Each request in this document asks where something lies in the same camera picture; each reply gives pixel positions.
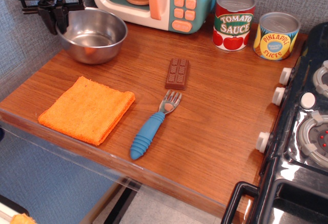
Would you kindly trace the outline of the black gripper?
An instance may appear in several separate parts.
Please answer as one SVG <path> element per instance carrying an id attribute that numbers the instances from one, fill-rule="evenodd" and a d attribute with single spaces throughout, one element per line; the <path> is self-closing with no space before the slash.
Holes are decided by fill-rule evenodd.
<path id="1" fill-rule="evenodd" d="M 68 13 L 70 11 L 84 10 L 83 0 L 19 0 L 23 6 L 24 14 L 38 13 L 49 32 L 57 34 L 55 24 L 61 34 L 67 31 Z"/>

